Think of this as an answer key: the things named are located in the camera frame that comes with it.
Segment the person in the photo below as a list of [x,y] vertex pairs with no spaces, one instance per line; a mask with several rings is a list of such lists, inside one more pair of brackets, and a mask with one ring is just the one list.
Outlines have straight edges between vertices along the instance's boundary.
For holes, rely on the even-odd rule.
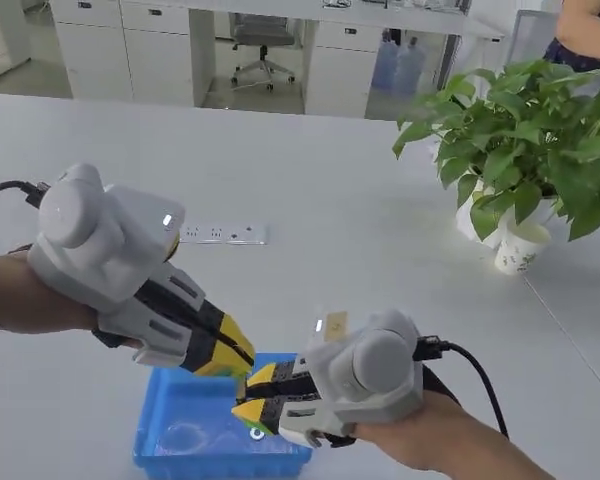
[[577,72],[600,69],[600,0],[563,0],[545,59]]
[[[34,334],[95,326],[95,311],[46,287],[26,252],[0,256],[0,330]],[[425,392],[417,413],[390,425],[360,424],[355,436],[408,467],[455,480],[553,478],[499,432],[433,392]]]

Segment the blue container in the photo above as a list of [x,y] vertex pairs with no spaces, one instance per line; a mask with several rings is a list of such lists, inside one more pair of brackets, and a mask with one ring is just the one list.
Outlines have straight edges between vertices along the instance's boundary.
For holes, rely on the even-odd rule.
[[[254,371],[294,354],[259,353]],[[133,448],[135,464],[152,480],[297,477],[311,449],[279,436],[253,440],[231,414],[235,382],[156,368]]]

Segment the desk leg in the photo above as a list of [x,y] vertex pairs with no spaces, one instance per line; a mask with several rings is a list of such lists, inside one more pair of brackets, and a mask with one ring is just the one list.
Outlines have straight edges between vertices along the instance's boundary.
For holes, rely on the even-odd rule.
[[311,52],[313,51],[314,39],[318,22],[314,20],[304,21],[304,32],[302,35],[302,100],[307,102],[307,85],[309,84],[309,74],[311,69]]
[[213,12],[190,10],[193,104],[201,107],[216,74],[216,45]]

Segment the white table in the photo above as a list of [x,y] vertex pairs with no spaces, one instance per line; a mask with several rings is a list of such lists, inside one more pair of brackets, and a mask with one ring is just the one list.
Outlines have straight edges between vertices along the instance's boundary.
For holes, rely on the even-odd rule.
[[548,249],[529,282],[600,377],[600,230]]
[[[0,181],[89,161],[108,182],[179,200],[190,220],[265,222],[268,246],[187,244],[175,259],[258,350],[301,348],[325,310],[362,321],[403,308],[484,363],[525,451],[562,480],[600,478],[598,379],[525,281],[455,232],[426,145],[396,162],[395,135],[387,122],[0,96]],[[22,200],[0,196],[0,253],[36,232]],[[86,333],[0,333],[0,480],[143,478],[130,451],[149,370],[130,356]],[[432,366],[494,423],[464,360]],[[319,450],[302,478],[432,477],[358,444]]]
[[132,0],[145,5],[179,6],[253,15],[302,18],[368,27],[397,28],[443,35],[501,38],[502,33],[471,17],[415,7],[397,8],[353,0],[350,8],[323,8],[322,0]]
[[[75,98],[201,106],[216,73],[212,12],[306,20],[302,82],[310,114],[363,117],[384,28],[475,40],[463,67],[497,67],[503,34],[459,13],[352,0],[52,0]],[[441,71],[441,58],[423,76]]]

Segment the plug connector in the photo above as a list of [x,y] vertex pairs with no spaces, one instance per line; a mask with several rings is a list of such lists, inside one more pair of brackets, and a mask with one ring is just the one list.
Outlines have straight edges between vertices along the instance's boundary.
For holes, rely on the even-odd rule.
[[27,194],[25,202],[34,208],[40,208],[42,197],[44,197],[49,188],[50,185],[44,182],[39,182],[37,185],[34,185],[30,182],[25,182],[25,186],[23,186],[21,190]]
[[437,335],[420,337],[416,345],[416,351],[413,352],[413,360],[424,362],[426,360],[438,360],[442,358],[442,352],[446,351],[444,344]]

